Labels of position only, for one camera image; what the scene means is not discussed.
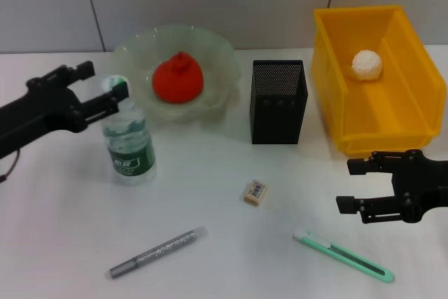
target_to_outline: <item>red toy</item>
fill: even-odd
[[[163,62],[153,74],[153,89],[162,100],[181,104],[196,98],[204,87],[199,64],[189,54],[179,52]]]

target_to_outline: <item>white table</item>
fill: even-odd
[[[448,46],[428,46],[448,79]],[[337,195],[391,195],[390,174],[349,176],[327,137],[310,78],[312,49],[237,51],[240,94],[215,122],[168,125],[153,134],[157,177],[126,188],[99,125],[53,132],[22,150],[0,185],[2,298],[443,298],[448,292],[448,209],[418,224],[365,225],[341,215]],[[249,94],[253,60],[302,59],[309,98],[298,146],[253,146]],[[109,72],[108,53],[0,55],[0,104],[25,81],[61,64],[92,60]],[[88,98],[89,85],[74,90]],[[448,126],[426,149],[448,159]],[[4,173],[11,157],[2,160]],[[242,201],[246,183],[269,186],[260,207]],[[210,235],[117,280],[110,267],[195,227]],[[302,225],[395,273],[384,284],[291,238]]]

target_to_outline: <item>clear glass bowl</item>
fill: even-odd
[[[201,66],[204,89],[185,104],[170,104],[158,99],[153,91],[153,72],[178,52],[190,54]],[[115,74],[128,77],[131,95],[147,112],[166,120],[199,118],[222,107],[240,77],[232,45],[207,29],[169,25],[136,34],[112,53]]]

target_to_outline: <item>yellow storage box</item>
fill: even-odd
[[[314,11],[311,66],[332,140],[346,154],[421,148],[440,132],[446,87],[400,6]],[[350,77],[360,50],[383,70],[375,81]]]

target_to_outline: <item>eraser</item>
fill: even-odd
[[[247,193],[244,196],[244,201],[258,206],[266,194],[267,186],[259,181],[253,180]]]

